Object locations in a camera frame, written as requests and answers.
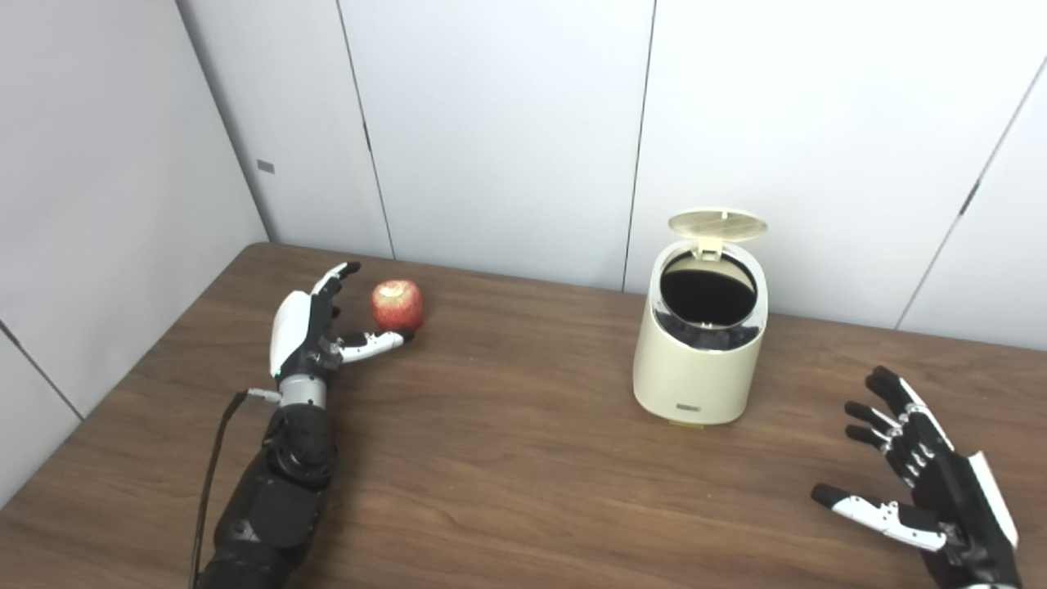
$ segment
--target silver trim ring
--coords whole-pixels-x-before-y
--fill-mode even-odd
[[[654,271],[651,272],[648,289],[650,313],[653,314],[653,319],[662,332],[689,348],[712,353],[729,353],[743,348],[759,339],[767,320],[766,279],[760,263],[749,251],[725,243],[721,253],[721,256],[728,257],[745,270],[753,278],[756,288],[756,304],[749,316],[740,322],[725,327],[697,326],[676,316],[662,297],[662,274],[668,264],[696,247],[697,242],[694,240],[680,241],[667,247],[659,255],[654,262]]]

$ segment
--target robotic finger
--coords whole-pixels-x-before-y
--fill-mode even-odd
[[[894,415],[897,416],[901,426],[906,426],[910,421],[915,420],[920,430],[920,437],[934,441],[935,446],[941,446],[950,452],[954,450],[953,443],[945,435],[944,430],[938,424],[934,413],[927,407],[923,400],[916,391],[906,383],[905,379],[891,372],[883,366],[877,366],[865,380],[865,385],[870,391],[887,403]]]
[[[361,361],[387,353],[410,342],[415,338],[413,332],[379,332],[377,334],[356,334],[339,340],[341,364]]]
[[[901,424],[891,420],[876,409],[850,401],[844,406],[844,411],[847,415],[872,426],[872,428],[860,428],[853,425],[847,426],[847,429],[844,430],[847,437],[867,444],[878,450],[891,467],[891,470],[894,471],[894,474],[905,481],[910,489],[915,486],[919,471],[913,468],[912,465],[922,468],[926,462],[917,462],[916,459],[910,460],[912,449],[904,436]]]
[[[936,551],[945,545],[945,535],[934,512],[896,501],[885,503],[824,483],[815,485],[810,498],[834,514],[920,550]]]
[[[313,285],[313,290],[310,294],[319,294],[325,287],[330,287],[332,289],[331,294],[334,296],[334,294],[341,290],[341,280],[346,279],[349,274],[356,273],[359,270],[359,262],[342,262],[320,276],[316,280],[316,284]]]

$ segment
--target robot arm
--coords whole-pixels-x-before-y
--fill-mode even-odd
[[[337,462],[334,424],[326,411],[331,377],[341,365],[397,348],[413,336],[331,336],[338,314],[334,294],[359,268],[356,262],[335,266],[311,292],[288,294],[276,312],[269,370],[279,391],[246,393],[280,407],[218,522],[215,556],[203,573],[191,580],[191,589],[282,589],[305,560]],[[208,480],[214,465],[213,458]]]
[[[866,386],[895,418],[848,402],[869,428],[847,437],[872,446],[912,490],[913,505],[885,503],[819,483],[811,499],[847,519],[919,548],[941,589],[1020,589],[1018,530],[982,453],[956,453],[934,413],[897,375],[877,367]]]

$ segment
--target white robotic finger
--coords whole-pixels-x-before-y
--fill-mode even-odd
[[[815,485],[810,498],[836,514],[920,550],[934,552],[945,545],[944,533],[927,509],[866,499],[824,483]]]
[[[411,340],[409,333],[384,332],[381,334],[364,334],[364,343],[360,346],[341,347],[341,363],[349,364],[399,348]]]

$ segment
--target black cable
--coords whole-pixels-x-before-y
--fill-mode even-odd
[[[196,589],[197,577],[200,575],[200,545],[203,544],[203,526],[207,519],[207,497],[210,495],[210,482],[215,478],[215,468],[218,467],[218,454],[222,451],[222,438],[225,437],[225,427],[237,412],[240,404],[247,399],[247,391],[240,391],[232,395],[232,401],[225,408],[222,414],[222,422],[218,425],[218,433],[215,435],[215,446],[210,451],[210,462],[207,465],[207,475],[203,479],[203,491],[200,492],[200,511],[197,512],[197,531],[193,539],[193,560],[190,562],[190,589]]]

